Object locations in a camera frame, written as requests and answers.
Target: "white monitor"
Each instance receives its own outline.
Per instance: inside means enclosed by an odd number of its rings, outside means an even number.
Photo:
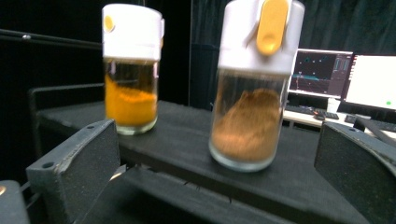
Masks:
[[[347,84],[345,102],[396,111],[396,56],[356,54]]]
[[[341,99],[352,59],[352,51],[298,49],[289,92]]]

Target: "computer monitor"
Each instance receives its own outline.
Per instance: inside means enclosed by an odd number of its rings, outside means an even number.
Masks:
[[[354,55],[346,86],[346,103],[396,111],[396,55]]]
[[[289,92],[341,99],[352,56],[352,51],[298,49]]]

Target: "desk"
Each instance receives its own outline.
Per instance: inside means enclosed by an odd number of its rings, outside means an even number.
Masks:
[[[344,122],[344,120],[347,116],[346,114],[337,113],[337,115],[338,115],[339,119],[326,119],[326,121],[340,123],[340,124],[346,125],[348,127],[353,127],[353,124]],[[285,110],[285,113],[283,114],[283,120],[289,121],[290,127],[293,127],[294,123],[301,123],[304,125],[320,128],[322,125],[322,122],[323,122],[321,120],[314,119],[314,117],[312,115],[306,115],[306,114],[292,112],[292,111],[288,111],[288,110]],[[367,134],[370,134],[371,136],[374,136],[373,133],[370,132],[370,130],[368,130],[368,129],[365,129],[364,132]],[[393,139],[396,139],[396,133],[384,132],[384,131],[383,131],[383,133],[385,133],[387,136],[389,136]]]
[[[211,113],[164,101],[153,130],[119,136],[121,158],[212,190],[297,223],[367,223],[314,168],[318,133],[282,128],[276,158],[241,174],[216,163],[208,150]],[[70,136],[105,117],[103,102],[39,111],[39,122]]]

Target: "dark background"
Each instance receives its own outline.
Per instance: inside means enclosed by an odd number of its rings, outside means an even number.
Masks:
[[[228,2],[3,0],[0,29],[100,44],[104,5],[130,3],[154,8],[165,19],[160,100],[211,109]],[[396,54],[396,1],[301,2],[305,16],[300,48]],[[28,90],[103,82],[102,51],[0,34],[0,52],[0,180],[14,179],[22,184],[26,181],[24,168],[36,160]]]

